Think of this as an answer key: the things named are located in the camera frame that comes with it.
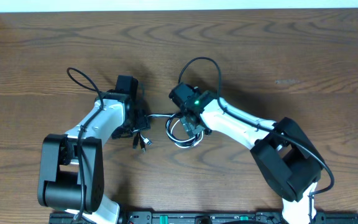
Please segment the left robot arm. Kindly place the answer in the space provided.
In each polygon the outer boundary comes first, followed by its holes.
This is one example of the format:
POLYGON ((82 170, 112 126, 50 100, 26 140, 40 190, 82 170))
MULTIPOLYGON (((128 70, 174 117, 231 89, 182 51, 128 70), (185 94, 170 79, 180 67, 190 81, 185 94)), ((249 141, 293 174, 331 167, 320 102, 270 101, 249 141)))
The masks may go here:
POLYGON ((72 222, 117 223, 120 206, 104 194, 103 146, 147 128, 135 105, 138 80, 120 75, 113 90, 99 91, 93 109, 64 134, 42 143, 37 199, 72 214, 72 222))

